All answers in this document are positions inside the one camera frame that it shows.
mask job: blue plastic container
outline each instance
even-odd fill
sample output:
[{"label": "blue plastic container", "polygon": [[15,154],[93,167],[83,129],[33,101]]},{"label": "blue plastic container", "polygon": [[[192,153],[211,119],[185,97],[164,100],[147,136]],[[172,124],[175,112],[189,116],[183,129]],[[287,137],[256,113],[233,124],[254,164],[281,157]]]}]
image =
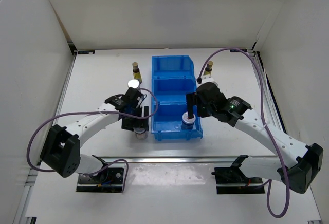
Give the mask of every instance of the blue plastic container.
[{"label": "blue plastic container", "polygon": [[[200,118],[193,129],[181,129],[182,115],[187,112],[185,94],[196,91],[194,64],[188,55],[152,57],[152,92],[158,99],[159,109],[152,117],[152,133],[155,139],[202,138]],[[155,100],[152,99],[152,112]]]}]

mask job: robotic arm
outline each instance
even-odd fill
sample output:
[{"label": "robotic arm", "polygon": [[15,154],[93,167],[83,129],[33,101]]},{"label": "robotic arm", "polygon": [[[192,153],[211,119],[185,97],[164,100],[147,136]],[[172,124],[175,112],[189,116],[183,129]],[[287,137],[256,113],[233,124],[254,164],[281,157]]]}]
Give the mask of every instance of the robotic arm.
[{"label": "robotic arm", "polygon": [[[227,99],[220,92],[210,75],[202,77],[202,84],[195,93],[187,94],[189,118],[193,118],[193,106],[197,106],[199,117],[213,116],[255,138],[277,155],[261,117],[249,103],[240,97]],[[290,189],[305,193],[321,169],[323,148],[314,143],[311,146],[300,142],[271,124],[267,124],[284,159]],[[239,179],[262,177],[284,183],[284,176],[278,158],[253,158],[240,155],[228,170],[226,177]]]},{"label": "robotic arm", "polygon": [[[87,115],[81,120],[61,127],[54,125],[48,132],[41,159],[63,178],[71,174],[91,174],[103,168],[106,163],[96,157],[80,154],[83,144],[108,125],[122,120],[122,129],[138,131],[138,134],[149,130],[148,119],[136,119],[118,114],[142,117],[149,115],[149,107],[140,106],[145,96],[139,90],[130,87],[124,95],[115,95],[104,101],[96,111],[99,114]],[[95,177],[98,181],[105,177],[106,171]]]}]

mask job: white table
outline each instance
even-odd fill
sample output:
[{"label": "white table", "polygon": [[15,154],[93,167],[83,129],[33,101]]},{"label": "white table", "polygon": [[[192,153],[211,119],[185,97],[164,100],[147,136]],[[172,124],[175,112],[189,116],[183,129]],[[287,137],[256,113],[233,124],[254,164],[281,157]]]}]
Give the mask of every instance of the white table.
[{"label": "white table", "polygon": [[[77,55],[67,86],[61,113],[96,109],[106,98],[123,93],[132,78],[132,62],[138,62],[142,87],[151,89],[151,56],[189,55],[198,75],[204,60],[216,49],[96,50]],[[240,53],[222,52],[213,58],[213,77],[226,95],[239,96],[260,110],[260,91],[249,60]],[[74,122],[65,117],[60,125]],[[77,175],[63,179],[39,173],[27,216],[37,223],[307,223],[319,220],[312,192],[292,193],[288,214],[277,220],[266,208],[266,195],[216,195],[210,174],[211,157],[248,154],[272,156],[272,152],[248,135],[227,124],[202,119],[202,139],[156,141],[149,134],[139,141],[121,130],[121,122],[93,136],[81,153],[103,157],[201,157],[195,163],[131,163],[124,194],[76,193]],[[285,199],[284,185],[274,183],[271,204],[278,213]]]}]

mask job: purple cable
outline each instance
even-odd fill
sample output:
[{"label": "purple cable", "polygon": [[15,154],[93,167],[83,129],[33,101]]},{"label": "purple cable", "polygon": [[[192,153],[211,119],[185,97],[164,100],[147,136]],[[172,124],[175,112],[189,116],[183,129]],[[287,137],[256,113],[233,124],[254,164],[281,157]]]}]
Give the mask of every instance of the purple cable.
[{"label": "purple cable", "polygon": [[269,197],[270,197],[270,192],[271,192],[271,185],[272,185],[272,180],[269,179],[264,185],[266,185],[267,183],[269,183],[268,185],[268,191],[267,191],[267,208],[270,212],[270,214],[275,217],[275,218],[281,218],[283,217],[286,213],[287,213],[287,210],[288,210],[288,207],[289,207],[289,201],[290,201],[290,185],[289,185],[289,180],[288,180],[288,174],[287,174],[287,170],[286,170],[286,167],[284,165],[284,161],[283,161],[283,158],[282,158],[282,155],[280,153],[280,150],[278,148],[278,145],[275,141],[275,138],[273,137],[270,129],[267,127],[266,125],[266,121],[265,121],[265,115],[264,115],[264,86],[263,86],[263,81],[262,81],[262,78],[261,78],[261,71],[258,67],[258,65],[256,64],[256,62],[254,61],[254,59],[249,55],[247,54],[246,52],[238,49],[238,48],[222,48],[220,50],[217,50],[216,52],[214,52],[211,56],[209,56],[207,58],[207,60],[205,61],[204,65],[202,66],[202,69],[200,71],[200,75],[199,75],[199,78],[201,78],[201,75],[208,63],[208,61],[217,53],[219,52],[222,52],[222,51],[226,51],[226,50],[235,50],[237,52],[240,52],[242,54],[244,54],[248,59],[250,59],[251,63],[253,64],[253,66],[255,67],[256,69],[256,72],[257,72],[257,75],[258,75],[258,78],[259,78],[259,82],[260,82],[260,86],[261,86],[261,119],[262,119],[262,122],[263,122],[263,125],[265,126],[265,129],[274,145],[274,148],[276,149],[276,152],[278,154],[278,158],[280,160],[280,163],[281,163],[281,167],[282,167],[282,171],[283,171],[283,175],[284,175],[284,181],[286,182],[286,202],[285,202],[285,205],[284,205],[284,208],[283,208],[283,211],[279,214],[279,215],[276,215],[275,213],[273,213],[271,207],[270,207],[270,203],[269,203]]},{"label": "purple cable", "polygon": [[[46,169],[40,169],[36,166],[34,166],[31,162],[31,158],[30,158],[30,151],[31,151],[31,146],[32,146],[32,142],[33,140],[35,139],[36,135],[38,134],[38,132],[46,125],[48,124],[49,122],[55,120],[55,119],[58,119],[60,117],[64,117],[64,116],[71,116],[71,115],[98,115],[99,113],[102,113],[102,114],[119,114],[119,115],[122,115],[122,116],[126,116],[126,117],[131,117],[131,118],[135,118],[135,119],[139,119],[139,120],[144,120],[144,119],[148,119],[149,117],[152,117],[155,115],[155,113],[158,111],[158,99],[156,98],[156,96],[148,89],[145,89],[145,88],[139,88],[140,90],[145,90],[147,91],[148,93],[150,93],[154,100],[155,100],[155,103],[156,103],[156,107],[155,107],[155,110],[152,114],[148,115],[148,116],[145,116],[145,117],[139,117],[139,116],[134,116],[134,115],[130,115],[130,114],[125,114],[125,113],[121,113],[121,112],[117,112],[117,111],[102,111],[102,112],[99,112],[99,111],[91,111],[91,112],[73,112],[73,113],[65,113],[65,114],[60,114],[60,115],[56,115],[48,120],[46,120],[45,122],[43,122],[36,130],[35,132],[33,133],[32,137],[30,138],[30,141],[27,145],[27,149],[26,149],[26,160],[27,160],[27,163],[29,164],[29,166],[36,170],[36,171],[39,171],[39,172],[45,172],[45,173],[50,173],[50,172],[55,172],[54,170],[46,170]],[[127,171],[128,171],[128,163],[127,161],[125,161],[124,159],[120,159],[121,161],[124,161],[126,164],[127,164]],[[106,168],[108,168],[110,165],[112,165],[113,163],[115,162],[112,162],[108,165],[106,165],[105,167],[103,167],[102,169],[94,172],[94,173],[91,173],[91,174],[88,174],[88,175],[92,175],[92,174],[95,174],[95,173],[99,173],[103,170],[105,170]]]}]

